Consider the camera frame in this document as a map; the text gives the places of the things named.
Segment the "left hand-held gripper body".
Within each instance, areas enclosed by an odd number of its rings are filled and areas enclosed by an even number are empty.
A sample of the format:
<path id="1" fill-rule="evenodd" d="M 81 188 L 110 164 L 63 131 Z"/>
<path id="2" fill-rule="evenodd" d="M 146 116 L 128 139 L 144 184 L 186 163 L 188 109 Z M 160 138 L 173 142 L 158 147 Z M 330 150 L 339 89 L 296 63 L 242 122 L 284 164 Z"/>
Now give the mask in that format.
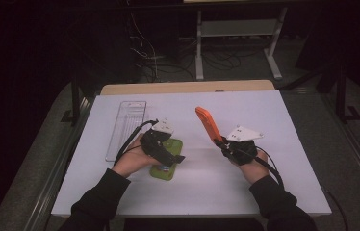
<path id="1" fill-rule="evenodd" d="M 166 119 L 156 120 L 151 128 L 141 137 L 141 148 L 144 153 L 164 166 L 171 167 L 176 163 L 173 154 L 166 150 L 164 142 L 173 134 L 173 128 Z"/>

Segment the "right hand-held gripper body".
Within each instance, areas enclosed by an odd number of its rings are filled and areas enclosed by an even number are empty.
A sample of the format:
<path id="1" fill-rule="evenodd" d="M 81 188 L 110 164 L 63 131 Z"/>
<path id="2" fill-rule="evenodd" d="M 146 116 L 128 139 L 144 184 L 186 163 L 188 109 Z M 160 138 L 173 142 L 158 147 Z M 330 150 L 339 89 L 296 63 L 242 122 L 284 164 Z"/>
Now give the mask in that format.
<path id="1" fill-rule="evenodd" d="M 222 153 L 230 161 L 241 166 L 250 163 L 257 156 L 255 140 L 264 135 L 243 126 L 237 126 L 225 137 Z"/>

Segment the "green cartoon phone case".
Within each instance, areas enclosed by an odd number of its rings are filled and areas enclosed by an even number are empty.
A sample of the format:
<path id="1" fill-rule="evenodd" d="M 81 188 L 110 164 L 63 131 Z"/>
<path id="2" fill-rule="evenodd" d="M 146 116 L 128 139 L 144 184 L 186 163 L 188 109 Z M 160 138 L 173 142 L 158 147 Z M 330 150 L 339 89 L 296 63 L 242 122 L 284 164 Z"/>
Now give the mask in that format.
<path id="1" fill-rule="evenodd" d="M 168 139 L 163 142 L 164 148 L 170 152 L 173 156 L 179 156 L 182 151 L 183 143 L 178 139 Z M 171 167 L 167 166 L 153 166 L 149 170 L 149 174 L 157 179 L 170 181 L 176 170 L 177 164 L 173 164 Z"/>

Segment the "orange phone case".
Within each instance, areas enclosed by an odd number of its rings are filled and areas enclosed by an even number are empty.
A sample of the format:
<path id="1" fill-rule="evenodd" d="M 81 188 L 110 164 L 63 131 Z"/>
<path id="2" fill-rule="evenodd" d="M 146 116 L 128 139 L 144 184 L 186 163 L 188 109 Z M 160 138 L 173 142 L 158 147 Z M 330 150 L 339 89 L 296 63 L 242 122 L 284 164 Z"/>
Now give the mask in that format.
<path id="1" fill-rule="evenodd" d="M 208 133 L 210 140 L 213 143 L 223 142 L 222 136 L 211 114 L 202 107 L 196 107 L 195 112 Z"/>

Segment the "clear plastic rack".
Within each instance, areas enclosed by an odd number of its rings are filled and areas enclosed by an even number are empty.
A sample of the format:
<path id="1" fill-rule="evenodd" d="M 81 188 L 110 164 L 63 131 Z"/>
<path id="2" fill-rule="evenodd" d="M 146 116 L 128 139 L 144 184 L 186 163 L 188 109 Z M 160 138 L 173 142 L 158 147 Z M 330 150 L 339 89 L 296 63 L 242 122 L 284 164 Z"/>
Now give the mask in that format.
<path id="1" fill-rule="evenodd" d="M 124 146 L 135 129 L 143 124 L 145 109 L 145 101 L 123 101 L 120 103 L 105 157 L 107 162 L 114 162 L 116 160 L 119 150 Z"/>

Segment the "person's right hand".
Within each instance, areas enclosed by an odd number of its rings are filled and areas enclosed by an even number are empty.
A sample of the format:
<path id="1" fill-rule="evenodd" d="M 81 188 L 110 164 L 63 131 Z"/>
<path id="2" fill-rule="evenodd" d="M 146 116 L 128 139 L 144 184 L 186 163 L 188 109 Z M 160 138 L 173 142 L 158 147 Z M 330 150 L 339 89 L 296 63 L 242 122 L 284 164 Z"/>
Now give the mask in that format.
<path id="1" fill-rule="evenodd" d="M 268 169 L 256 160 L 245 165 L 237 166 L 237 168 L 242 172 L 245 180 L 250 184 L 254 184 L 258 180 L 269 175 Z"/>

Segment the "person's left hand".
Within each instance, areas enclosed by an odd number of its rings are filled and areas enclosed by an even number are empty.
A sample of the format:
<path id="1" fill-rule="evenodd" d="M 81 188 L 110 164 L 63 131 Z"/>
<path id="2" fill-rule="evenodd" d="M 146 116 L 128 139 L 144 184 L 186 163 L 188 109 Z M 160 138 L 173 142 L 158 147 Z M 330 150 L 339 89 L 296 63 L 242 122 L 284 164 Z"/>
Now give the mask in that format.
<path id="1" fill-rule="evenodd" d="M 158 165 L 159 162 L 146 155 L 141 148 L 141 138 L 139 135 L 129 146 L 123 156 L 114 164 L 112 171 L 124 178 L 145 167 Z"/>

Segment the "black metal stand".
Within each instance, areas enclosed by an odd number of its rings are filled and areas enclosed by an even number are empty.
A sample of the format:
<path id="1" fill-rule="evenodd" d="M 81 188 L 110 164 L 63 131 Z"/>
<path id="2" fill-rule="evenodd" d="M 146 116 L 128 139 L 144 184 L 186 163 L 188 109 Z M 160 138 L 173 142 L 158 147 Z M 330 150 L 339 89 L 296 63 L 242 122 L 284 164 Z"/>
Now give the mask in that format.
<path id="1" fill-rule="evenodd" d="M 81 103 L 83 100 L 83 97 L 81 96 L 79 80 L 76 74 L 74 74 L 71 79 L 70 89 L 71 108 L 64 112 L 61 122 L 69 122 L 71 126 L 75 126 L 81 116 Z"/>
<path id="2" fill-rule="evenodd" d="M 341 64 L 338 65 L 337 83 L 336 83 L 336 102 L 335 112 L 340 121 L 347 124 L 352 120 L 360 120 L 360 114 L 353 106 L 346 104 L 347 77 Z"/>

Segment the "white metal table frame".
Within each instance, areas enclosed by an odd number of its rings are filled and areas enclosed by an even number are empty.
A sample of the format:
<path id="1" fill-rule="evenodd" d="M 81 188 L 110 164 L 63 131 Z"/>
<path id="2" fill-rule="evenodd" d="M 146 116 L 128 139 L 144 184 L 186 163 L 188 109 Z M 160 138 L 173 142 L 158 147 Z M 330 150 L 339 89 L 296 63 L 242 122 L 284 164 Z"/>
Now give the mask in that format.
<path id="1" fill-rule="evenodd" d="M 276 48 L 287 8 L 282 8 L 280 14 L 272 19 L 246 19 L 246 20 L 214 20 L 205 21 L 202 19 L 202 12 L 197 13 L 196 25 L 196 55 L 195 55 L 195 74 L 196 80 L 204 79 L 201 41 L 203 38 L 213 37 L 234 37 L 234 36 L 271 36 L 270 44 L 263 52 L 270 67 L 270 71 L 275 80 L 281 80 L 282 74 L 273 56 Z"/>

